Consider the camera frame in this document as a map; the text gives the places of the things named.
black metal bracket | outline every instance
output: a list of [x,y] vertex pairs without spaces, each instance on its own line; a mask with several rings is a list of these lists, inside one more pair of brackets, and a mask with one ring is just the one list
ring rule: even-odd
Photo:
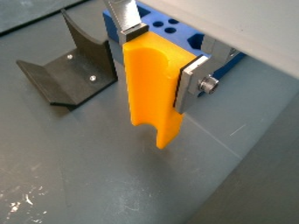
[[108,46],[94,40],[61,10],[76,49],[45,66],[17,60],[25,76],[41,91],[50,105],[77,107],[113,82],[117,72]]

orange plastic block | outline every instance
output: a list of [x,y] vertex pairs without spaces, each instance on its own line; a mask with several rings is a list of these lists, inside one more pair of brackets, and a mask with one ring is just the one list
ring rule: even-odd
[[156,147],[162,149],[180,131],[174,91],[180,68],[194,55],[152,32],[126,42],[122,49],[130,121],[154,126]]

gray metal surface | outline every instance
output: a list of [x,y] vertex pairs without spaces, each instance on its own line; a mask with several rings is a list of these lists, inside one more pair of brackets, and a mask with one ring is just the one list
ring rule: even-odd
[[[92,1],[69,10],[96,39],[106,36],[102,9]],[[118,82],[70,112],[49,107],[24,77],[16,59],[44,64],[73,47],[61,15],[0,38],[0,222],[184,223],[296,95],[297,80],[246,57],[157,150],[154,129],[130,125],[117,63]]]
[[141,24],[134,0],[104,0],[116,28],[125,31]]
[[141,23],[134,0],[104,0],[109,15],[116,25],[118,44],[148,32],[148,25]]
[[299,78],[296,0],[140,0]]
[[188,224],[299,221],[299,95]]
[[174,109],[181,114],[196,101],[200,92],[213,93],[218,86],[218,81],[210,75],[237,56],[234,48],[204,35],[201,50],[210,56],[206,59],[200,55],[180,73],[177,95],[174,99]]
[[0,0],[0,35],[86,0]]

scratch mark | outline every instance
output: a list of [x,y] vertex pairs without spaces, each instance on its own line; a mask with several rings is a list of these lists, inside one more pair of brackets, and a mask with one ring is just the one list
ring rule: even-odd
[[233,136],[246,125],[242,124],[229,135]]
[[208,134],[208,136],[234,155],[234,157],[241,159],[238,154],[194,122],[194,120],[192,120],[188,115],[185,115],[184,117],[189,119],[189,121]]
[[37,164],[37,165],[32,166],[32,167],[30,167],[32,172],[33,172],[40,166],[41,166],[41,164]]
[[20,205],[21,203],[18,201],[16,203],[10,203],[10,213],[14,213],[17,211]]
[[30,202],[29,198],[28,198],[28,194],[25,194],[25,202],[30,205],[33,205],[33,203]]

hole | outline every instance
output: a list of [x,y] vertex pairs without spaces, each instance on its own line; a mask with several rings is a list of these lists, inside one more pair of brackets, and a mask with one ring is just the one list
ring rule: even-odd
[[137,8],[137,11],[138,11],[140,18],[142,18],[144,16],[146,16],[150,13],[149,10],[146,10],[142,7],[140,7],[138,5],[136,6],[136,8]]
[[201,49],[201,41],[202,41],[202,33],[196,33],[193,34],[188,39],[186,39],[190,48],[192,49]]
[[178,24],[178,21],[170,18],[170,19],[168,20],[168,23],[169,23],[170,25],[177,25],[177,24]]
[[168,28],[164,29],[164,31],[165,31],[166,33],[174,33],[174,32],[176,32],[176,29],[172,28],[172,27],[168,27]]
[[164,23],[161,21],[153,22],[153,27],[161,27],[161,26],[164,26]]

